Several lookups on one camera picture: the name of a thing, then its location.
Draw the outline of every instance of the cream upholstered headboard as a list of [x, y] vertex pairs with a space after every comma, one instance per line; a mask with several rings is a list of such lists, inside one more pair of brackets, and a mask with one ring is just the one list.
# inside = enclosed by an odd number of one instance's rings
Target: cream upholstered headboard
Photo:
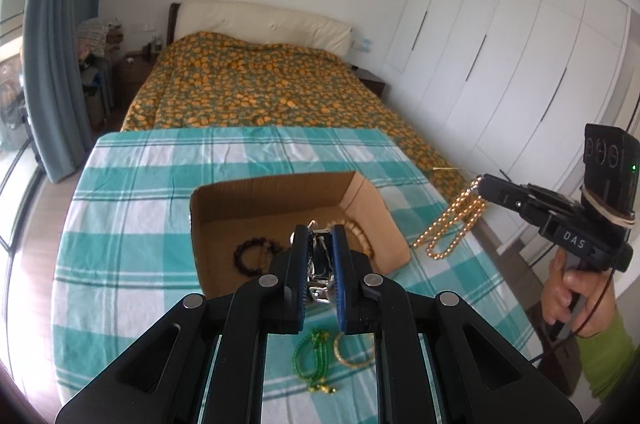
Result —
[[252, 43], [291, 43], [345, 58], [351, 27], [326, 16], [251, 2], [185, 0], [172, 4], [167, 43], [192, 32], [219, 32]]

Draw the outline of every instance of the human hand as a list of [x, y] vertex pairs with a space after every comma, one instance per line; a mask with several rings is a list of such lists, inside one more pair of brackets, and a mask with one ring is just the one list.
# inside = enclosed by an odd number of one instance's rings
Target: human hand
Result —
[[[549, 278], [542, 291], [542, 317], [553, 325], [556, 321], [566, 323], [571, 319], [569, 305], [572, 291], [587, 298], [587, 303], [576, 316], [571, 330], [576, 331], [589, 316], [596, 305], [600, 294], [607, 284], [610, 273], [590, 273], [587, 271], [564, 271], [566, 265], [566, 251], [558, 249], [556, 256], [549, 264]], [[610, 285], [602, 298], [598, 309], [585, 327], [578, 334], [589, 338], [609, 327], [616, 315], [616, 295]]]

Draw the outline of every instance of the cardboard box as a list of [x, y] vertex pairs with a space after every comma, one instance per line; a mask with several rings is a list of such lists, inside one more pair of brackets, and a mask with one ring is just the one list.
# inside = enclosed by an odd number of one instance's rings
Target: cardboard box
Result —
[[[198, 280], [209, 299], [235, 292], [245, 281], [234, 266], [234, 251], [254, 237], [289, 248], [297, 224], [320, 227], [339, 219], [357, 222], [373, 248], [372, 267], [381, 274], [409, 262], [409, 247], [375, 186], [355, 171], [273, 175], [197, 188], [191, 196], [191, 242]], [[347, 231], [350, 247], [362, 248]], [[242, 261], [268, 270], [270, 256], [249, 249]]]

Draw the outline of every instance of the blue curtain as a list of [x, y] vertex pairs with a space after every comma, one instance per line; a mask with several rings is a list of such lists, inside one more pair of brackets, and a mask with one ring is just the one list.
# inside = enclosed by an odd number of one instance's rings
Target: blue curtain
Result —
[[98, 0], [26, 0], [24, 97], [49, 179], [75, 172], [92, 147], [76, 58], [76, 26], [97, 16]]

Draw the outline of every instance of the nightstand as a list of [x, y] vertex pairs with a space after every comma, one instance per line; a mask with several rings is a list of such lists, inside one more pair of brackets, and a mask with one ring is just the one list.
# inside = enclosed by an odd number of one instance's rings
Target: nightstand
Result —
[[364, 69], [355, 69], [353, 73], [356, 75], [356, 78], [360, 80], [367, 89], [373, 92], [376, 96], [382, 99], [382, 93], [385, 90], [385, 82], [380, 79], [375, 74], [372, 74], [368, 70]]
[[138, 91], [145, 84], [156, 64], [157, 54], [152, 54], [150, 60], [142, 58], [141, 54], [128, 54], [118, 61], [113, 68], [113, 89], [117, 106], [125, 112], [129, 110], [131, 102]]

